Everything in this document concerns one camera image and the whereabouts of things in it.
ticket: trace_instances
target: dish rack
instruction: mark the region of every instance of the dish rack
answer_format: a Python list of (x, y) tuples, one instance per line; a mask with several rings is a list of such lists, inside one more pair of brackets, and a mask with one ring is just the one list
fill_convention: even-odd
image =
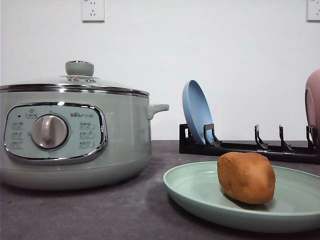
[[(212, 132), (214, 141), (210, 142), (208, 140), (207, 131)], [(265, 143), (259, 136), (259, 125), (254, 126), (254, 144), (219, 140), (215, 135), (215, 125), (213, 123), (204, 125), (203, 133), (205, 145), (197, 144), (192, 138), (188, 125), (186, 123), (180, 124), (179, 153), (207, 156), (221, 156), (229, 152), (259, 153), (270, 161), (320, 165), (320, 147), (317, 147), (310, 139), (310, 136), (313, 140), (317, 139), (317, 130), (311, 126), (306, 126), (307, 147), (287, 144), (284, 140), (284, 128), (281, 125), (279, 125), (280, 145)]]

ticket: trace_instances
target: glass lid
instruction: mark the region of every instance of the glass lid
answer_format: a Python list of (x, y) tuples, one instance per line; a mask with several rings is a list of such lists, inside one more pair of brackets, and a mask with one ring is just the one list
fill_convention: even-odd
[(0, 86), (1, 92), (46, 91), (46, 89), (92, 90), (113, 91), (149, 96), (146, 91), (132, 89), (112, 81), (101, 80), (93, 77), (94, 65), (87, 61), (68, 61), (65, 63), (67, 75), (33, 80), (22, 84)]

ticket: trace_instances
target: gray countertop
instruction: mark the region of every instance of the gray countertop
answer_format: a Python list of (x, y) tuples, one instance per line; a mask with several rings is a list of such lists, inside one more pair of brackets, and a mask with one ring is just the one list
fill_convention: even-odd
[[(152, 159), (147, 167), (138, 176), (117, 184), (53, 192), (1, 184), (1, 239), (320, 239), (320, 229), (266, 234), (220, 226), (188, 213), (168, 196), (163, 183), (165, 171), (217, 159), (179, 154), (178, 141), (152, 141)], [(320, 165), (271, 163), (320, 176)]]

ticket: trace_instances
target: wall outlet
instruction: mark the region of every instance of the wall outlet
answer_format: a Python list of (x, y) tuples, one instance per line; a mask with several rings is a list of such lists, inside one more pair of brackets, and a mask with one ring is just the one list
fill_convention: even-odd
[(320, 0), (307, 0), (307, 21), (320, 22)]
[(105, 0), (82, 0), (82, 22), (104, 22)]

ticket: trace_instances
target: green plate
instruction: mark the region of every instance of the green plate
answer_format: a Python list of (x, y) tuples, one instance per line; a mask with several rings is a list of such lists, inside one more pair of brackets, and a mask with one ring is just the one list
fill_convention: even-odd
[(163, 175), (169, 195), (190, 213), (230, 228), (261, 233), (294, 233), (320, 228), (320, 177), (272, 166), (273, 199), (251, 205), (228, 197), (218, 181), (217, 162), (171, 168)]

